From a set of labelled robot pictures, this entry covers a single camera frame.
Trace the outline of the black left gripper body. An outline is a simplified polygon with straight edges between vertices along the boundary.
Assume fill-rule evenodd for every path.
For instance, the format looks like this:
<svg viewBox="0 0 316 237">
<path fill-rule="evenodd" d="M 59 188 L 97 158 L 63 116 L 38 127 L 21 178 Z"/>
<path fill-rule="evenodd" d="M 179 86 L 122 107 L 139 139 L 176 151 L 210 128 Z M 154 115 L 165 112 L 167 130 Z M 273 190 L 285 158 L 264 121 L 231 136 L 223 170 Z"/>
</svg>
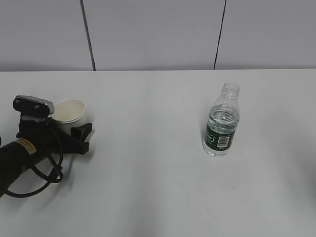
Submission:
<svg viewBox="0 0 316 237">
<path fill-rule="evenodd" d="M 61 130 L 52 118 L 21 117 L 16 137 L 26 139 L 36 149 L 42 149 L 51 154 L 84 155 L 89 151 L 89 143 L 71 143 L 71 135 Z"/>
</svg>

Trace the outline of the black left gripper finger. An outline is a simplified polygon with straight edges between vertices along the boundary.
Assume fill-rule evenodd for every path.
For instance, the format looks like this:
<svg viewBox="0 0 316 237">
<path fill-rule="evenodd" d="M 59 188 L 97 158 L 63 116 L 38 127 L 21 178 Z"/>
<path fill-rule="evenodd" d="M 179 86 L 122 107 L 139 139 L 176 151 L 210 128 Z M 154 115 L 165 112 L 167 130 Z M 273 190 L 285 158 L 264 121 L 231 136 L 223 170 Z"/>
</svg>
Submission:
<svg viewBox="0 0 316 237">
<path fill-rule="evenodd" d="M 93 131 L 93 124 L 86 123 L 79 127 L 71 128 L 71 143 L 89 143 L 89 137 Z"/>
</svg>

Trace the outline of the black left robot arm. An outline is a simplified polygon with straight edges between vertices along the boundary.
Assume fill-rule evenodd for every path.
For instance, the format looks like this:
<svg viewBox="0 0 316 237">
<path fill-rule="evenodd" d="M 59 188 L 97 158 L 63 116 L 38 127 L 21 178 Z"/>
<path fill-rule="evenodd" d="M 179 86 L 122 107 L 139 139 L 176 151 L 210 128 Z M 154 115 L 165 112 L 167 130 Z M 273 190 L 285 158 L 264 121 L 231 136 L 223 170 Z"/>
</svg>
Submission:
<svg viewBox="0 0 316 237">
<path fill-rule="evenodd" d="M 86 123 L 72 127 L 67 134 L 52 118 L 21 119 L 17 139 L 0 149 L 0 194 L 13 198 L 29 198 L 57 184 L 64 178 L 63 157 L 67 154 L 84 155 L 89 151 L 87 137 L 93 125 Z M 9 187 L 26 171 L 32 170 L 46 183 L 25 194 L 11 192 Z"/>
</svg>

